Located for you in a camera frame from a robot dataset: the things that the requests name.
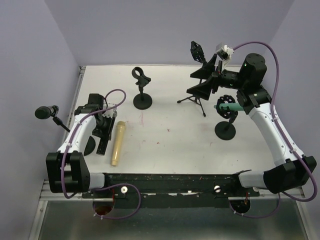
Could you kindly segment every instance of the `tripod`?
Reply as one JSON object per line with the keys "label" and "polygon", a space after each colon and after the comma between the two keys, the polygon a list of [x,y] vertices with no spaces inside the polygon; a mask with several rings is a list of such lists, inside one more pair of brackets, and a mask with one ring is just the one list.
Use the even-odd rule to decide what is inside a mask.
{"label": "tripod", "polygon": [[182,103],[182,102],[185,101],[185,100],[190,100],[191,102],[199,105],[199,106],[201,107],[203,116],[204,116],[204,117],[207,116],[206,113],[205,113],[205,111],[204,111],[204,108],[203,108],[203,106],[202,106],[202,103],[201,103],[201,100],[200,100],[199,97],[197,97],[197,96],[195,96],[195,95],[188,96],[188,97],[186,97],[186,98],[184,98],[184,99],[181,99],[181,100],[177,101],[176,103],[177,103],[177,104],[180,104],[180,103]]}

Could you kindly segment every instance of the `white wall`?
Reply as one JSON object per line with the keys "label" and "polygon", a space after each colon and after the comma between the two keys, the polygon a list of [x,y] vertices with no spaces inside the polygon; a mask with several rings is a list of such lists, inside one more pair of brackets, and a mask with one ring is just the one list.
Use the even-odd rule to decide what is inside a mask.
{"label": "white wall", "polygon": [[191,41],[208,59],[223,41],[269,43],[293,1],[45,0],[80,65],[193,64]]}
{"label": "white wall", "polygon": [[0,22],[0,238],[22,240],[63,133],[34,112],[55,104],[67,119],[78,64],[43,0],[2,0]]}
{"label": "white wall", "polygon": [[[320,187],[320,2],[295,0],[271,41],[280,66],[280,82],[275,105],[286,129],[307,156],[314,156],[318,166],[314,176]],[[275,64],[266,55],[268,71],[263,85],[273,92]],[[303,188],[307,197],[313,186]],[[320,194],[307,204],[313,225],[320,237]]]}

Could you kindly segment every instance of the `black swivel mount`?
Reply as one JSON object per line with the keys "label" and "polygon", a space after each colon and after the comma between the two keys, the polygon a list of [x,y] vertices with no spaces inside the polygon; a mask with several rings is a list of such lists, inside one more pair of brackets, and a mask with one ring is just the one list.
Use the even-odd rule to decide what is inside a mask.
{"label": "black swivel mount", "polygon": [[[200,69],[198,69],[197,71],[190,74],[190,78],[200,79],[199,84],[201,84],[203,79],[209,78],[211,73],[213,71],[215,71],[215,63],[216,63],[216,59],[217,59],[217,54],[214,54],[213,57],[211,58],[211,60],[209,62],[207,62],[201,45],[199,45],[195,41],[191,42],[190,52],[191,52],[193,59],[196,62],[199,62],[202,64],[202,67]],[[189,100],[189,101],[199,105],[201,107],[203,116],[204,117],[206,116],[206,113],[204,111],[204,108],[202,106],[202,103],[201,103],[199,96],[192,94],[189,97],[186,97],[184,99],[177,101],[177,103],[180,104],[185,100]]]}
{"label": "black swivel mount", "polygon": [[149,94],[144,93],[144,87],[151,82],[151,78],[145,76],[144,71],[136,66],[132,70],[132,76],[138,81],[135,85],[138,85],[140,94],[136,95],[133,99],[133,105],[140,110],[146,110],[152,105],[152,98]]}
{"label": "black swivel mount", "polygon": [[[40,106],[35,110],[34,115],[37,119],[41,119],[41,120],[52,117],[52,120],[54,121],[55,124],[57,124],[58,126],[61,126],[64,130],[70,133],[70,129],[63,124],[62,120],[59,117],[57,117],[58,112],[59,112],[59,107],[57,105]],[[95,150],[95,147],[96,147],[95,139],[92,136],[90,136],[85,146],[83,155],[87,156],[91,154]]]}
{"label": "black swivel mount", "polygon": [[224,108],[221,109],[220,104],[224,104],[224,103],[231,104],[235,102],[236,101],[232,96],[223,95],[218,99],[216,103],[217,113],[224,119],[229,119],[229,121],[219,122],[214,128],[215,134],[217,135],[218,138],[222,140],[231,140],[235,137],[236,128],[232,123],[235,122],[238,116],[238,111],[231,111],[229,107],[227,107],[226,109]]}

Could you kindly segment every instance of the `tripod leg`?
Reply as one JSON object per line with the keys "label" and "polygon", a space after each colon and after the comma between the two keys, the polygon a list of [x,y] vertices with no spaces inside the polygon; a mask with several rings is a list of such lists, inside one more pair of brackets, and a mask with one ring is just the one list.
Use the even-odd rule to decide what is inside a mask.
{"label": "tripod leg", "polygon": [[179,103],[181,103],[181,102],[183,102],[183,101],[185,101],[185,100],[187,100],[187,99],[190,100],[190,98],[192,98],[192,97],[193,97],[193,96],[188,96],[188,97],[186,97],[186,98],[184,98],[184,99],[181,99],[181,100],[179,100],[179,101],[176,101],[176,103],[179,104]]}
{"label": "tripod leg", "polygon": [[202,103],[201,103],[201,101],[200,101],[200,98],[198,98],[198,100],[199,100],[199,105],[200,105],[200,107],[201,107],[201,109],[202,109],[202,114],[203,114],[204,117],[206,117],[207,115],[206,115],[206,113],[205,113],[204,108],[202,107]]}

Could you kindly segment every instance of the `cable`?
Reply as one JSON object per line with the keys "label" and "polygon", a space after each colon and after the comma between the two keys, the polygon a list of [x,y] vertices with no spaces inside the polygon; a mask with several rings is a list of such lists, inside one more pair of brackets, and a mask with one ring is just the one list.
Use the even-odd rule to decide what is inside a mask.
{"label": "cable", "polygon": [[234,210],[234,208],[232,207],[231,205],[231,202],[229,201],[229,208],[232,210],[232,212],[238,216],[241,216],[241,217],[244,217],[244,218],[248,218],[248,219],[265,219],[265,218],[268,218],[270,216],[272,216],[273,214],[277,213],[279,211],[279,207],[280,207],[280,200],[281,200],[281,197],[280,197],[280,193],[278,193],[278,203],[276,205],[276,208],[270,212],[269,214],[266,214],[266,215],[263,215],[263,216],[250,216],[250,215],[244,215],[243,213],[239,213],[239,212],[236,212],[236,210]]}
{"label": "cable", "polygon": [[81,126],[81,123],[86,120],[88,117],[92,116],[92,115],[95,115],[95,114],[98,114],[98,113],[101,113],[101,112],[105,112],[105,111],[108,111],[108,110],[111,110],[111,109],[115,109],[117,107],[119,107],[121,104],[124,103],[124,101],[126,100],[126,97],[127,97],[127,94],[125,91],[123,91],[122,89],[114,89],[114,90],[111,90],[110,92],[107,93],[107,95],[105,96],[105,99],[113,92],[116,92],[116,91],[120,91],[124,94],[123,96],[123,99],[121,102],[119,102],[118,104],[114,105],[114,106],[111,106],[107,109],[102,109],[102,110],[98,110],[98,111],[94,111],[94,112],[91,112],[87,115],[85,115],[79,122],[78,124],[75,126],[74,130],[69,133],[71,134],[70,135],[70,139],[69,139],[69,142],[68,142],[68,145],[66,146],[65,148],[65,151],[63,153],[63,156],[62,156],[62,162],[61,162],[61,187],[62,187],[62,192],[63,192],[63,195],[65,196],[66,199],[71,199],[73,196],[75,196],[77,193],[73,193],[72,195],[68,195],[67,194],[67,190],[66,190],[66,184],[65,184],[65,164],[66,164],[66,157],[67,157],[67,154],[68,154],[68,151],[70,149],[70,146],[71,146],[71,143],[73,141],[73,139],[75,138],[75,135],[77,133],[77,130],[78,128]]}
{"label": "cable", "polygon": [[93,211],[94,211],[94,215],[93,216],[94,217],[98,216],[101,219],[120,220],[120,219],[130,218],[131,216],[135,215],[138,212],[138,210],[140,208],[140,205],[141,205],[141,194],[140,194],[139,189],[136,186],[132,185],[132,184],[129,184],[129,183],[118,183],[118,184],[115,184],[115,185],[112,185],[112,186],[108,186],[108,187],[104,187],[104,188],[97,188],[97,189],[94,189],[94,191],[105,191],[105,190],[109,190],[109,189],[112,189],[112,188],[115,188],[115,187],[120,187],[120,186],[130,186],[130,187],[133,187],[136,190],[136,192],[138,193],[138,198],[139,198],[139,202],[138,202],[138,205],[137,205],[136,209],[132,213],[130,213],[130,214],[126,215],[126,216],[106,216],[106,215],[97,214],[96,211],[95,211],[95,206],[93,206]]}
{"label": "cable", "polygon": [[276,56],[276,53],[275,51],[272,49],[272,47],[262,41],[249,41],[249,42],[245,42],[245,43],[242,43],[236,47],[233,48],[233,50],[237,50],[238,48],[242,47],[242,46],[245,46],[245,45],[248,45],[248,44],[261,44],[261,45],[264,45],[266,46],[270,52],[272,53],[272,56],[274,58],[274,61],[275,61],[275,68],[276,68],[276,78],[275,78],[275,86],[274,86],[274,91],[273,91],[273,95],[272,95],[272,100],[271,100],[271,106],[270,106],[270,111],[271,111],[271,115],[272,115],[272,118],[274,119],[274,123],[276,125],[276,127],[278,128],[281,136],[283,137],[284,141],[286,142],[286,144],[288,145],[288,147],[290,148],[290,151],[294,154],[294,156],[298,159],[298,161],[302,164],[302,166],[304,167],[305,171],[308,173],[311,181],[312,181],[312,184],[313,184],[313,194],[311,197],[309,198],[297,198],[295,196],[292,196],[288,193],[286,193],[285,191],[283,191],[282,193],[286,196],[288,196],[289,198],[293,199],[293,200],[296,200],[298,202],[310,202],[312,201],[313,199],[316,198],[317,194],[318,194],[318,186],[317,186],[317,183],[316,183],[316,180],[312,174],[312,172],[310,171],[310,169],[308,168],[308,166],[306,165],[306,163],[303,161],[303,159],[296,153],[296,151],[294,150],[294,147],[292,146],[291,142],[288,140],[286,134],[284,133],[284,131],[282,130],[280,124],[278,123],[278,119],[276,118],[276,115],[275,115],[275,110],[274,110],[274,107],[275,107],[275,99],[276,99],[276,94],[277,94],[277,90],[278,90],[278,84],[279,84],[279,62],[278,62],[278,58]]}

